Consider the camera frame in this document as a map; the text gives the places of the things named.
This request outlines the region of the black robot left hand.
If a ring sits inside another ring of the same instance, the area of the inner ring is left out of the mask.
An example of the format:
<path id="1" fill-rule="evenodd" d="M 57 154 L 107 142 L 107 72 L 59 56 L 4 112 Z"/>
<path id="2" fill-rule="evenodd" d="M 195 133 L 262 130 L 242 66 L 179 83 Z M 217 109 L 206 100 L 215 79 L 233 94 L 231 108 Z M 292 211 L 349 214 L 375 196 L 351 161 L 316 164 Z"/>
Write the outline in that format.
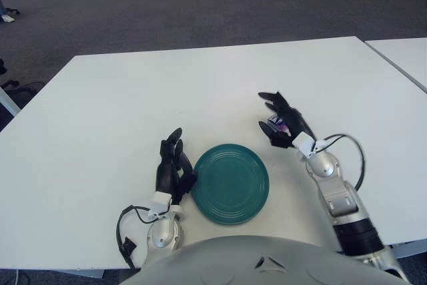
<path id="1" fill-rule="evenodd" d="M 183 152 L 182 129 L 173 131 L 160 145 L 155 190 L 171 195 L 171 204 L 179 205 L 197 182 L 197 172 Z"/>

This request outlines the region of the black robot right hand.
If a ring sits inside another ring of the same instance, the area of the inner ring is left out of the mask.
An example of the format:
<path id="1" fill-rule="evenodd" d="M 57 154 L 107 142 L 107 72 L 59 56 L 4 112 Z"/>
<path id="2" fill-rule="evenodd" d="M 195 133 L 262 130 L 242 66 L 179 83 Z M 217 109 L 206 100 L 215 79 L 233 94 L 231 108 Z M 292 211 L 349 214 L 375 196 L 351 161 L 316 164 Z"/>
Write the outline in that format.
<path id="1" fill-rule="evenodd" d="M 284 121 L 290 131 L 290 135 L 278 130 L 275 131 L 267 123 L 259 121 L 258 123 L 261 130 L 268 136 L 273 146 L 279 148 L 292 148 L 292 142 L 301 132 L 305 132 L 316 140 L 313 131 L 310 129 L 301 113 L 296 108 L 291 107 L 280 92 L 259 92 L 258 95 L 266 100 L 265 105 Z"/>

